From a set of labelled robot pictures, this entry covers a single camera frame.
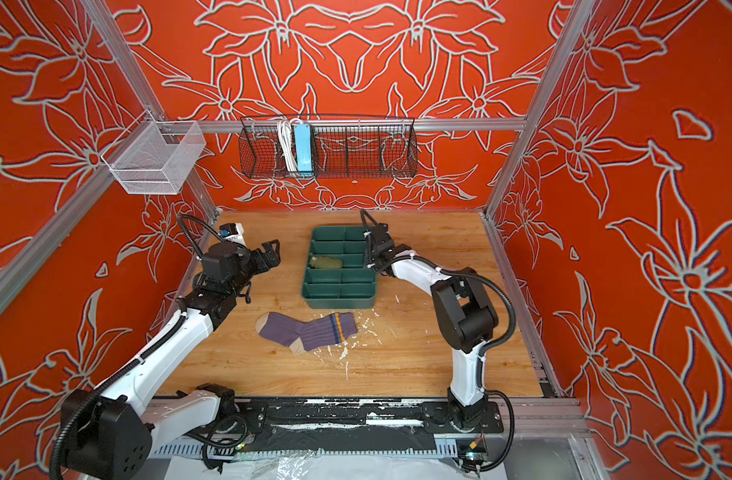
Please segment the green striped sock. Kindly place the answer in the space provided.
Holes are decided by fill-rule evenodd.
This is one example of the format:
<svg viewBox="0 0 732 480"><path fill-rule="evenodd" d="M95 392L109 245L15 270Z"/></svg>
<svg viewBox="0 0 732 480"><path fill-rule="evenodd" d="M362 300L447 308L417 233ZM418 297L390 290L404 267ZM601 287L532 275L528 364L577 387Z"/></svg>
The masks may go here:
<svg viewBox="0 0 732 480"><path fill-rule="evenodd" d="M338 270L343 268L343 260L329 256L312 256L308 267L316 270Z"/></svg>

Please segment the green divided tray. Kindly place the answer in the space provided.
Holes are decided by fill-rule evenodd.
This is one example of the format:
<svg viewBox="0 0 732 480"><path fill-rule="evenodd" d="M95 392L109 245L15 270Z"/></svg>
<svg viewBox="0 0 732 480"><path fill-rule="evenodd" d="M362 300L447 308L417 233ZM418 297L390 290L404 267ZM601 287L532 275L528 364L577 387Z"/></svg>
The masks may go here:
<svg viewBox="0 0 732 480"><path fill-rule="evenodd" d="M365 229L361 225L322 225L312 230L301 289L317 310L371 309L377 278L367 267Z"/></svg>

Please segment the purple sock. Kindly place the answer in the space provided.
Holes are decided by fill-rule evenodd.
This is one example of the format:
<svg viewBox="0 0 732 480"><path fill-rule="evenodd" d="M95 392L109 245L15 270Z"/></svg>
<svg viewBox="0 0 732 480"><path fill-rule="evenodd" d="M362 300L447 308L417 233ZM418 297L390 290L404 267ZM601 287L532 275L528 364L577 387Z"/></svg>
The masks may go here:
<svg viewBox="0 0 732 480"><path fill-rule="evenodd" d="M358 333L351 312L336 312L310 321L270 312L257 319L255 328L261 338L286 347L295 354L339 345Z"/></svg>

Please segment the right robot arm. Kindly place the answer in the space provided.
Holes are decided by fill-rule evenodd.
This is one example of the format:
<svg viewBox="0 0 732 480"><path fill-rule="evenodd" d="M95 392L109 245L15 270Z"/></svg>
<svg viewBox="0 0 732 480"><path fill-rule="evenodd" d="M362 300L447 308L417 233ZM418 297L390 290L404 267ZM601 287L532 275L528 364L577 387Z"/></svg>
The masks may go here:
<svg viewBox="0 0 732 480"><path fill-rule="evenodd" d="M432 298L439 330L452 348L446 421L462 432L479 428L488 402L486 354L515 333L512 301L499 285L472 268L447 269L407 245L398 245L389 226L366 210L361 212L361 222L366 266L378 275L408 282Z"/></svg>

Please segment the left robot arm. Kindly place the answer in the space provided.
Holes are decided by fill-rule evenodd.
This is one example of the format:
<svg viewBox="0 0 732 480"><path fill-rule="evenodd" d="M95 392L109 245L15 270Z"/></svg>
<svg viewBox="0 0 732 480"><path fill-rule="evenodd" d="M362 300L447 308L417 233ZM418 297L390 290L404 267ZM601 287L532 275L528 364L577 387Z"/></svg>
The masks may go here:
<svg viewBox="0 0 732 480"><path fill-rule="evenodd" d="M66 469L96 479L131 479L148 456L182 436L205 450L237 448L249 435L234 392L207 386L152 407L162 384L228 317L240 299L251 299L254 276L281 263L278 240L255 250L220 241L200 256L202 271L192 291L176 300L161 331L118 371L91 390L78 389L63 402L49 476Z"/></svg>

